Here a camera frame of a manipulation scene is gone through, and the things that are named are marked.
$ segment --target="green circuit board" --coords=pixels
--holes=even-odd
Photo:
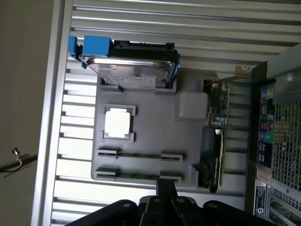
[[[229,83],[205,81],[204,91],[208,94],[207,126],[222,130],[223,156],[221,163],[220,186],[222,186],[224,168],[224,150],[226,148],[226,132],[229,107]]]

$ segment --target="gray plastic shroud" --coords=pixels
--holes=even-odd
[[[95,180],[155,184],[156,178],[168,178],[179,186],[195,187],[197,172],[193,164],[200,159],[202,128],[206,119],[179,120],[180,95],[200,95],[202,77],[180,75],[173,95],[166,92],[128,90],[108,92],[98,87],[91,177]],[[195,102],[207,106],[207,99]],[[134,142],[103,139],[106,106],[135,107],[131,119]]]

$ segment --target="gray wall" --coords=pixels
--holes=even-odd
[[[0,164],[13,160],[15,146],[38,152],[52,4],[0,1]],[[30,225],[35,174],[33,164],[0,175],[1,225]]]

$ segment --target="metal mesh grille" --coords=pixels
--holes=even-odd
[[[297,210],[301,210],[301,203],[288,197],[287,195],[283,194],[282,192],[276,190],[275,188],[272,189],[271,191],[272,191],[272,194],[275,195],[277,198],[281,199],[282,201],[286,202],[287,204],[291,205],[292,207],[296,208]]]
[[[276,104],[273,178],[301,191],[301,101]]]

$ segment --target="hard drive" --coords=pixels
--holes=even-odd
[[[85,36],[83,46],[69,38],[69,52],[82,66],[94,70],[102,85],[123,89],[171,88],[180,55],[173,43],[165,45],[111,41],[107,37]]]

